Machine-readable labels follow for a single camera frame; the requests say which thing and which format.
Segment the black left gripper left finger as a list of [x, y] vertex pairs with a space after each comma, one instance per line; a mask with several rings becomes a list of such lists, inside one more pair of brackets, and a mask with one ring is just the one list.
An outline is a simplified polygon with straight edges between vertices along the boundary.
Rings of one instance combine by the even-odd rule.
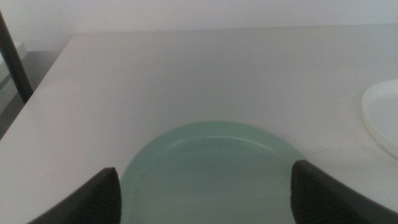
[[67, 198], [31, 222], [120, 223], [121, 186], [116, 169], [102, 169]]

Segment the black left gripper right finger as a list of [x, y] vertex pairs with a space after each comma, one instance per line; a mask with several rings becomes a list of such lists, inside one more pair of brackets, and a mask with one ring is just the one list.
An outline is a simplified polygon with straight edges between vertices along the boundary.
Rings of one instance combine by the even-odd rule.
[[292, 166], [290, 206], [296, 223], [397, 224], [394, 212], [306, 160]]

